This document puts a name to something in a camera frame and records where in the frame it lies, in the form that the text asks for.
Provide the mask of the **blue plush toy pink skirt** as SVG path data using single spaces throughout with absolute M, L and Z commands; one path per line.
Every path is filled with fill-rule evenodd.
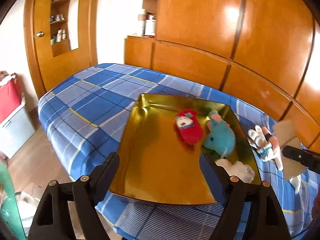
M 209 134 L 203 142 L 203 146 L 215 151 L 218 155 L 228 157 L 233 152 L 236 145 L 236 137 L 230 125 L 225 122 L 217 110 L 209 113 L 207 127 Z

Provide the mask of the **white knit glove blue band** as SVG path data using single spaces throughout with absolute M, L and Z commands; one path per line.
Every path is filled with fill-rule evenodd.
M 272 144 L 267 141 L 259 125 L 255 125 L 255 129 L 249 129 L 247 134 L 249 144 L 256 149 L 262 161 L 274 159 Z

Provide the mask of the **white fluffy soft item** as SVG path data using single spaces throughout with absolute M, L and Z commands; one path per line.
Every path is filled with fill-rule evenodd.
M 217 166 L 223 167 L 229 176 L 237 176 L 244 183 L 251 183 L 255 178 L 255 172 L 253 169 L 249 165 L 243 164 L 240 161 L 236 161 L 232 164 L 227 159 L 220 158 L 215 163 Z

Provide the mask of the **cream mesh cloth bundle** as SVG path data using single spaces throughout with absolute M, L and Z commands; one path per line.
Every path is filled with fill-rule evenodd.
M 274 135 L 279 141 L 281 159 L 283 162 L 283 178 L 290 180 L 306 171 L 298 158 L 302 150 L 302 143 L 296 136 L 291 120 L 284 120 L 273 126 Z

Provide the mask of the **pink rolled towel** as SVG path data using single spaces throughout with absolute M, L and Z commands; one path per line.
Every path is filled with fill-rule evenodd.
M 268 151 L 265 154 L 265 160 L 274 160 L 279 171 L 283 170 L 283 161 L 281 158 L 281 149 L 278 139 L 271 134 L 267 127 L 262 127 L 263 135 L 267 141 Z

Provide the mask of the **blue plaid bed sheet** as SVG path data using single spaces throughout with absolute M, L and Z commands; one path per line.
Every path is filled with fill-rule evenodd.
M 39 100 L 38 115 L 47 137 L 73 178 L 90 174 L 118 152 L 133 106 L 141 94 L 185 96 L 228 105 L 247 138 L 255 125 L 273 129 L 278 122 L 261 109 L 211 87 L 150 69 L 100 64 L 62 81 Z M 298 191 L 274 161 L 262 161 L 252 149 L 258 170 L 254 184 L 268 181 L 280 204 L 292 239 L 311 229 L 311 210 L 319 175 L 307 170 Z M 126 239 L 208 239 L 223 212 L 208 205 L 134 202 L 110 191 L 97 205 L 112 229 Z

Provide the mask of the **gold tray box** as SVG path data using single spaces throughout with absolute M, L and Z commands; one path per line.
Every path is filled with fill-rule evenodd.
M 254 154 L 244 130 L 231 108 L 203 99 L 161 94 L 141 94 L 132 108 L 118 148 L 119 168 L 110 191 L 134 202 L 163 205 L 208 205 L 215 199 L 199 167 L 202 153 L 217 160 L 216 152 L 202 142 L 191 146 L 180 136 L 175 116 L 185 110 L 209 133 L 207 121 L 212 110 L 218 111 L 236 137 L 236 146 L 228 160 L 240 161 L 257 171 Z

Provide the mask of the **red knit sock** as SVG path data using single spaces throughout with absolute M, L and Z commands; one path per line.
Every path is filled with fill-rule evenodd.
M 203 137 L 203 128 L 196 116 L 196 111 L 191 109 L 184 109 L 175 116 L 177 129 L 188 145 L 197 144 Z

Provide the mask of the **green glass table edge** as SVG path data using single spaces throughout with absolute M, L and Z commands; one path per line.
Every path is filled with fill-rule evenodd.
M 14 185 L 5 163 L 1 162 L 1 219 L 11 239 L 26 239 L 18 211 Z

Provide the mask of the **white drawer cabinet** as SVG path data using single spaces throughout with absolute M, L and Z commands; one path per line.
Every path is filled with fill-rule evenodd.
M 21 104 L 1 123 L 1 152 L 11 159 L 35 132 L 22 94 Z

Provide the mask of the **red storage box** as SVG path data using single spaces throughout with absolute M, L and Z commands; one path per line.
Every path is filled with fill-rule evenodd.
M 22 102 L 16 74 L 9 74 L 1 80 L 0 119 L 3 122 Z

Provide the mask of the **wooden shelf cabinet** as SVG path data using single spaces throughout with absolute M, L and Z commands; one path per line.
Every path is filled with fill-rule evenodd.
M 96 65 L 98 0 L 26 0 L 24 41 L 38 97 Z

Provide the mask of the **wooden headboard wall panels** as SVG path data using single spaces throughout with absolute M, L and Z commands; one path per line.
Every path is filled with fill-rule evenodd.
M 124 62 L 218 89 L 291 120 L 319 151 L 319 8 L 310 0 L 143 0 L 154 37 L 125 39 Z

